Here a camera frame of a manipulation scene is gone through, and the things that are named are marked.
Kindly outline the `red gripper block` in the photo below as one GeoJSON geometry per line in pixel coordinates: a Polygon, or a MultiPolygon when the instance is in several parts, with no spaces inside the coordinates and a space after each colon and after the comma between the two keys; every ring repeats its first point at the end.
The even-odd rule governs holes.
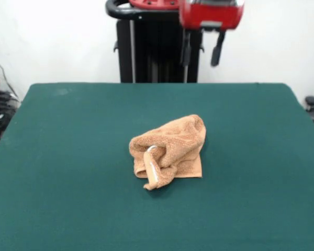
{"type": "Polygon", "coordinates": [[[245,1],[180,1],[179,19],[185,28],[183,32],[182,64],[190,63],[191,32],[201,28],[220,29],[217,43],[212,51],[211,66],[219,65],[226,30],[233,30],[239,25],[245,1]]]}

